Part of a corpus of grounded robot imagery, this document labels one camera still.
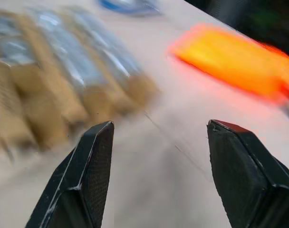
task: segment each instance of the cardboard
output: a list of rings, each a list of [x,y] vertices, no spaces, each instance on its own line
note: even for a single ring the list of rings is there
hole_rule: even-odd
[[[100,124],[113,118],[113,107],[106,86],[92,86],[84,90],[81,96],[90,119],[89,125]]]
[[[159,93],[156,84],[145,72],[131,75],[128,89],[125,91],[142,108],[145,108]]]
[[[42,150],[50,149],[68,140],[68,125],[50,93],[24,100],[25,116]]]
[[[86,121],[88,113],[84,109],[73,86],[67,80],[62,71],[62,66],[55,59],[49,44],[40,30],[37,29],[34,22],[28,16],[23,15],[19,17],[19,21],[23,25],[25,35],[29,39],[29,43],[32,45],[38,58],[43,71],[42,78],[44,83],[54,96],[55,105],[60,110],[63,118],[69,124]]]
[[[8,145],[35,145],[12,79],[0,71],[0,136]]]

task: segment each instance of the table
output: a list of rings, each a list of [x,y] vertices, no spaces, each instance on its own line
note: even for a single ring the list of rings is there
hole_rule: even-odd
[[[184,31],[200,22],[226,25],[183,0],[161,0],[163,15],[129,18],[90,0],[78,4],[98,15],[158,84],[146,110],[116,123],[103,228],[229,228],[212,179],[206,124],[219,119],[254,131],[289,168],[289,119],[276,107],[178,62],[167,54]],[[36,0],[0,0],[22,10]],[[23,227],[49,177],[69,148],[13,168],[0,182],[0,228]]]

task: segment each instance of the clear plastic packaging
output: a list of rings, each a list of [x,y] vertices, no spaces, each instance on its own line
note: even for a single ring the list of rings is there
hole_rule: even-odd
[[[26,41],[20,38],[0,39],[0,62],[9,66],[35,63],[35,58]]]
[[[0,14],[0,36],[19,36],[19,30],[15,18],[11,15]]]
[[[98,0],[104,8],[131,16],[159,14],[156,0]]]
[[[92,14],[82,9],[73,9],[71,14],[78,27],[85,33],[89,44],[99,53],[121,86],[127,86],[127,79],[131,75],[140,74],[142,70],[133,56]]]
[[[31,16],[78,91],[106,82],[78,39],[65,28],[59,15],[48,9],[32,9]]]

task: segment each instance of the orange block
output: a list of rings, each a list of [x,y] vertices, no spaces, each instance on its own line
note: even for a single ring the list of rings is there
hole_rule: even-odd
[[[213,77],[267,98],[289,90],[289,56],[236,32],[199,26],[172,52]]]

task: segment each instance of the blue object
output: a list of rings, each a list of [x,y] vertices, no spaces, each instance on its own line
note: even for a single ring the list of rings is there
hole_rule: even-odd
[[[147,16],[160,13],[156,0],[98,0],[98,2],[106,9],[131,16]]]

